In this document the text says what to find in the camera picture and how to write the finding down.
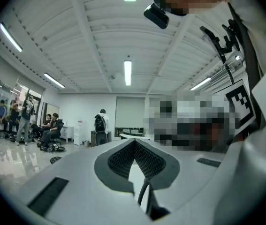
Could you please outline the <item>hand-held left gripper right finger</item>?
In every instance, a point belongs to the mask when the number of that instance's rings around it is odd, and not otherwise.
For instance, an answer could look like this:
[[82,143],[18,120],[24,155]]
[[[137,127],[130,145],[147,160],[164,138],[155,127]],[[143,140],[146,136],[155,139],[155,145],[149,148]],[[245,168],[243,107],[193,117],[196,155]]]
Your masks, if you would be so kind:
[[169,213],[156,220],[141,210],[136,223],[214,223],[217,205],[235,172],[235,145],[225,154],[178,150],[151,140],[136,143],[165,160],[160,173],[150,180],[154,200]]

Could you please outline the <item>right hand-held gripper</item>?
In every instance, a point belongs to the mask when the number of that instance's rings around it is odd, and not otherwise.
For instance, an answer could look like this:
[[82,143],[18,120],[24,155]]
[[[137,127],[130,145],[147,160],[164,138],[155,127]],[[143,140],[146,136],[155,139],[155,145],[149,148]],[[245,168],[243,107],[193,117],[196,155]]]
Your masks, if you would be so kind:
[[225,98],[235,119],[235,129],[246,129],[256,119],[256,114],[243,80],[227,87]]

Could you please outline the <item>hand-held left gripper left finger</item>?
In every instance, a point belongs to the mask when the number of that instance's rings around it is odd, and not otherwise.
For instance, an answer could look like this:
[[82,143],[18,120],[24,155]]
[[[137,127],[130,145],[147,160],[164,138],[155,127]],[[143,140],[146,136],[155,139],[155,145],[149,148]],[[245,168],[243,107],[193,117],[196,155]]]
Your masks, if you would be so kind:
[[122,143],[113,141],[73,152],[49,165],[27,180],[16,193],[25,205],[54,178],[67,180],[65,188],[37,225],[150,225],[150,218],[141,210],[132,193],[111,190],[94,171],[96,158]]

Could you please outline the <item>pile of black rigs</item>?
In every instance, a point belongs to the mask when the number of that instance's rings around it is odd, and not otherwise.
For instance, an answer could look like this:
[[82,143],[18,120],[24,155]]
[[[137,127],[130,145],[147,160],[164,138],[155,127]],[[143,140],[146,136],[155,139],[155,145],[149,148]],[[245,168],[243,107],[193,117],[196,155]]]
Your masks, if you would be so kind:
[[[5,132],[0,132],[0,137],[10,140],[11,142],[15,142],[15,139],[17,137],[16,134],[9,134]],[[58,146],[57,143],[50,142],[47,146],[43,145],[37,145],[40,150],[43,150],[45,152],[63,152],[65,150],[65,147]]]

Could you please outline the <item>white water dispenser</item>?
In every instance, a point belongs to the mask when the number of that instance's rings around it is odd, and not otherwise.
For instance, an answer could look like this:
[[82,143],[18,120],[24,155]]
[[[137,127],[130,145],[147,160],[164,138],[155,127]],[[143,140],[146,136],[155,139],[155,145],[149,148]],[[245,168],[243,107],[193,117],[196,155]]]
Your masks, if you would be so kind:
[[80,146],[83,144],[84,127],[83,121],[79,120],[77,125],[74,126],[74,145]]

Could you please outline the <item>white drawer cabinet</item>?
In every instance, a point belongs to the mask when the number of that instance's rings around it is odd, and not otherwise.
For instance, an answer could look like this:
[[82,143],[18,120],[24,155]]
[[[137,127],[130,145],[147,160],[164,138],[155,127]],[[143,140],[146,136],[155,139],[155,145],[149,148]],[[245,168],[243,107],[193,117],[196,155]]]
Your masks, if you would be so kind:
[[74,141],[74,127],[63,126],[61,129],[60,138],[66,140],[66,143],[68,143],[69,140],[73,142]]

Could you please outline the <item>brown wooden cabinet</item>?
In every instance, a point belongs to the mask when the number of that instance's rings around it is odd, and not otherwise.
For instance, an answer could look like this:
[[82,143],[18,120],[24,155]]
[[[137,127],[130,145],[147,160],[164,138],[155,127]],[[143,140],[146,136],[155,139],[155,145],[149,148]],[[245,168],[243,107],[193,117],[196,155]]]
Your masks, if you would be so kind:
[[95,147],[95,146],[99,146],[105,143],[109,143],[111,142],[112,138],[111,138],[111,132],[95,132],[95,131],[91,131],[91,146]]

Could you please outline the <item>black shell backpack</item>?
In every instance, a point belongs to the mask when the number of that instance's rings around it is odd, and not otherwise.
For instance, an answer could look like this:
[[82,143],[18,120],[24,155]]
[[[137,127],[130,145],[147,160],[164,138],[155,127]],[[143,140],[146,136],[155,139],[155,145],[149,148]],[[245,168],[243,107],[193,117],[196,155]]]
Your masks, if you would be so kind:
[[107,143],[106,123],[101,115],[95,116],[95,141],[96,145],[102,145]]

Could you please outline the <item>black office chair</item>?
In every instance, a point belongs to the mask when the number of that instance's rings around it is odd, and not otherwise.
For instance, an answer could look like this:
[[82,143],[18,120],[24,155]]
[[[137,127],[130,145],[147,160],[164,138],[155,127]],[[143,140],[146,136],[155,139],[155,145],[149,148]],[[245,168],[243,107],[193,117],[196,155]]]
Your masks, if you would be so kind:
[[62,120],[58,120],[58,127],[57,129],[53,132],[53,135],[51,136],[50,143],[55,143],[61,145],[60,141],[60,136],[61,136],[61,130],[64,126],[64,123]]

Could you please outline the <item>black gooseneck phone holder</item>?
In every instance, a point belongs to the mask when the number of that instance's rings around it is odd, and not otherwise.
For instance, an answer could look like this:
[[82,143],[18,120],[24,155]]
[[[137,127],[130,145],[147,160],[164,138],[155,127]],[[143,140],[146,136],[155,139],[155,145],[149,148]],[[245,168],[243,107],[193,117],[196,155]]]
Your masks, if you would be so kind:
[[241,53],[241,48],[239,45],[241,32],[237,26],[237,23],[234,20],[229,19],[228,24],[229,26],[226,26],[224,24],[222,25],[222,28],[227,33],[227,35],[223,37],[223,39],[225,40],[224,47],[220,45],[219,37],[215,36],[214,33],[208,28],[201,26],[200,30],[203,32],[204,36],[207,38],[207,41],[211,44],[212,48],[216,51],[216,54],[218,55],[229,76],[231,84],[234,85],[235,81],[233,79],[232,72],[229,68],[228,60],[230,60],[231,57],[234,57],[235,60],[236,57],[239,57],[239,60],[241,61],[241,58],[244,55]]

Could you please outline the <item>person's grey clothed body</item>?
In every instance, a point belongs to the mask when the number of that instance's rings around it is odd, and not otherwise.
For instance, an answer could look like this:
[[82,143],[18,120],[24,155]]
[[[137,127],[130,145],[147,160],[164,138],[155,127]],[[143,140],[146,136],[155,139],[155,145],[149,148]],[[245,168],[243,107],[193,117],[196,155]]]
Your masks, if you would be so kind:
[[252,90],[266,74],[266,12],[256,1],[230,1],[228,6],[241,33]]

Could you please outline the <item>wide grey roller blind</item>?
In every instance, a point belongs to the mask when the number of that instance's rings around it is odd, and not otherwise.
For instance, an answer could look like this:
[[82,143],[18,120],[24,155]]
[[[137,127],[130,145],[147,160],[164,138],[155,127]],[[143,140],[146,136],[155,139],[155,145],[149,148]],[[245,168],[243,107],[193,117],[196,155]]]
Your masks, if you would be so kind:
[[44,88],[37,85],[28,77],[22,75],[19,71],[13,68],[0,56],[0,80],[9,87],[14,87],[17,83],[34,92],[42,95]]

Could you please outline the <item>leaning wall mirror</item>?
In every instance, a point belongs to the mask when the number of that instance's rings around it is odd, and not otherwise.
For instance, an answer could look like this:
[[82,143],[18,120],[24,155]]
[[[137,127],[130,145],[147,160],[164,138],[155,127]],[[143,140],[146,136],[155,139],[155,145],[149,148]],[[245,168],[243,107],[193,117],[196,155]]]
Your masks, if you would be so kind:
[[59,107],[51,105],[49,103],[43,103],[41,110],[40,125],[42,125],[46,121],[46,116],[48,114],[52,116],[53,113],[60,114]]

